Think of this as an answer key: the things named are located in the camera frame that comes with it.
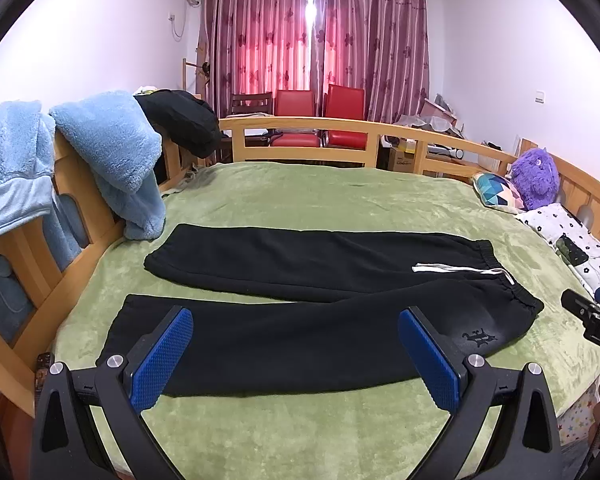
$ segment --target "purple curtain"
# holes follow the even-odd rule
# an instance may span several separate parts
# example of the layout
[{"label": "purple curtain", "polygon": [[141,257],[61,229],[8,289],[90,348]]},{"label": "purple curtain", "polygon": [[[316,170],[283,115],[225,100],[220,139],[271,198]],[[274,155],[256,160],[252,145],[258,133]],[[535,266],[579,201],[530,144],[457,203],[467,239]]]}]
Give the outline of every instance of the purple curtain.
[{"label": "purple curtain", "polygon": [[315,0],[311,88],[365,89],[366,118],[394,122],[429,93],[425,0]]},{"label": "purple curtain", "polygon": [[231,94],[307,90],[307,0],[202,0],[198,64],[207,60],[206,100],[219,117]]}]

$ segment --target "red chair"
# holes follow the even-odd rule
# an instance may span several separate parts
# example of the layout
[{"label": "red chair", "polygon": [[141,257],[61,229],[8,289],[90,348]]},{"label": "red chair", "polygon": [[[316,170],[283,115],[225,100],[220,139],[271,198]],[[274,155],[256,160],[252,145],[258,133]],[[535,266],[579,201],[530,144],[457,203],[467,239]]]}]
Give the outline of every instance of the red chair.
[{"label": "red chair", "polygon": [[[365,120],[365,91],[362,88],[329,85],[324,116],[337,119]],[[328,148],[366,148],[366,134],[359,132],[341,132],[329,130],[325,133],[325,145]]]},{"label": "red chair", "polygon": [[[310,90],[278,90],[276,95],[277,116],[314,117],[314,93]],[[316,132],[285,132],[273,137],[271,146],[292,148],[320,148],[320,137]]]}]

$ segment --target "wooden footboard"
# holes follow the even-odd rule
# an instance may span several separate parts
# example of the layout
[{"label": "wooden footboard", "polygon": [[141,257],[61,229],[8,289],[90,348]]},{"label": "wooden footboard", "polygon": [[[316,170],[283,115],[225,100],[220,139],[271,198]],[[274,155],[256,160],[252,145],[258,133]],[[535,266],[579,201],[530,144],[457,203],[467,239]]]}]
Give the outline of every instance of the wooden footboard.
[{"label": "wooden footboard", "polygon": [[[428,144],[442,144],[499,160],[497,173],[506,174],[516,157],[443,134],[392,124],[369,123],[330,118],[232,118],[220,121],[221,129],[232,131],[234,160],[324,160],[356,162],[368,168],[376,166],[379,137],[386,135],[414,139],[414,172],[433,171],[468,177],[481,171],[427,157]],[[314,128],[345,130],[367,134],[364,150],[339,148],[282,148],[245,146],[245,128]],[[176,184],[192,163],[203,165],[189,152],[178,148],[163,135],[167,181],[162,190]],[[568,162],[555,157],[572,212],[588,204],[595,211],[592,232],[600,238],[600,182]],[[56,135],[56,169],[54,185],[59,194],[70,195],[77,204],[86,229],[89,245],[64,271],[60,272],[42,234],[42,220],[36,219],[0,237],[0,254],[11,263],[16,276],[29,295],[35,312],[16,341],[9,345],[0,336],[0,391],[19,408],[33,415],[33,369],[36,357],[51,345],[60,324],[66,319],[87,285],[104,251],[122,236],[122,222],[116,220],[102,199],[87,164],[74,149]]]}]

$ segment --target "metal bolt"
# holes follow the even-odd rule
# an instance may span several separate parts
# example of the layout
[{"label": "metal bolt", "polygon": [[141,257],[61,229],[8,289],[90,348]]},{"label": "metal bolt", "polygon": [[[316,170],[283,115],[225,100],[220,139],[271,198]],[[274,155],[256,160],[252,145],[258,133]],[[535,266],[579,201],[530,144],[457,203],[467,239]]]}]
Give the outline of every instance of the metal bolt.
[{"label": "metal bolt", "polygon": [[540,375],[542,373],[542,367],[538,363],[529,363],[527,366],[533,375]]},{"label": "metal bolt", "polygon": [[53,363],[49,368],[49,373],[51,373],[51,375],[58,375],[63,368],[64,365],[62,363]]},{"label": "metal bolt", "polygon": [[107,359],[107,366],[109,368],[118,368],[124,360],[125,359],[122,357],[122,355],[112,355],[109,359]]},{"label": "metal bolt", "polygon": [[474,368],[480,368],[484,366],[484,357],[478,354],[471,354],[467,360],[469,364]]}]

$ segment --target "sweatpants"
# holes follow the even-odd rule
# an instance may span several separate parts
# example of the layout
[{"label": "sweatpants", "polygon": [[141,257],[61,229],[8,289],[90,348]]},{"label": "sweatpants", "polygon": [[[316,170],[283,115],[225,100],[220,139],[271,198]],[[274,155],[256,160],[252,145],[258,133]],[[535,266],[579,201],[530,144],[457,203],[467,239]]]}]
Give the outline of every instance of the sweatpants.
[{"label": "sweatpants", "polygon": [[542,310],[498,263],[490,242],[444,234],[181,224],[145,266],[185,285],[299,300],[128,296],[98,362],[128,352],[172,306],[188,308],[193,339],[164,391],[175,397],[317,393],[403,381],[417,377],[398,340],[398,315],[408,306],[419,307],[465,354],[482,355],[524,335]]}]

